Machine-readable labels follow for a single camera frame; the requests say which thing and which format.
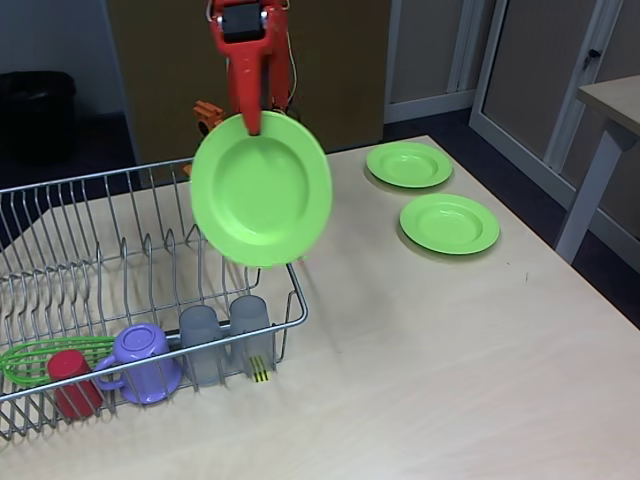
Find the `red cup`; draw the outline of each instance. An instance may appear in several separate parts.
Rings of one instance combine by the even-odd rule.
[[[51,380],[57,381],[89,373],[91,369],[81,352],[78,350],[65,350],[51,357],[47,364],[47,371]],[[88,417],[93,415],[96,409],[102,405],[100,392],[89,380],[57,388],[55,397],[58,408],[68,418]]]

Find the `mug handle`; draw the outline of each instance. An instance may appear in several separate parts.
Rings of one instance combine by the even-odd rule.
[[[98,370],[104,370],[114,363],[116,363],[116,357],[113,355],[109,355],[107,358],[103,358],[102,360],[100,360],[93,371],[97,372]],[[121,376],[118,380],[115,380],[113,382],[105,382],[100,377],[96,377],[94,380],[101,390],[118,390],[119,388],[122,388],[126,385],[123,377],[124,376]]]

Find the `gray floor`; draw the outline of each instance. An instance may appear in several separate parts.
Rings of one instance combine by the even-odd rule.
[[[431,135],[545,242],[552,244],[565,210],[469,128],[469,113],[463,110],[387,125],[383,141]],[[134,158],[124,118],[115,116],[80,125],[76,154],[65,164],[34,168],[2,156],[0,163],[3,166],[0,187],[10,187],[132,166]],[[118,190],[118,185],[110,187]],[[90,197],[104,195],[104,186],[99,183],[88,188]],[[124,182],[122,191],[126,191]],[[5,203],[3,198],[3,210],[7,207]],[[6,244],[7,232],[0,231],[0,239]],[[640,327],[638,273],[590,233],[574,267]]]

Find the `door handle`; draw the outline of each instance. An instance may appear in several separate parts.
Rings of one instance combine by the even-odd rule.
[[[602,57],[602,52],[600,50],[596,50],[594,48],[589,50],[589,52],[587,52],[587,57],[584,59],[582,70],[586,70],[587,67],[591,65],[591,62],[593,62],[593,60],[600,57]]]

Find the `table leg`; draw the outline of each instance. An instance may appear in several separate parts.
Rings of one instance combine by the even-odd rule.
[[[568,263],[578,253],[620,156],[630,150],[638,137],[613,121],[608,121],[600,145],[564,219],[555,250]]]

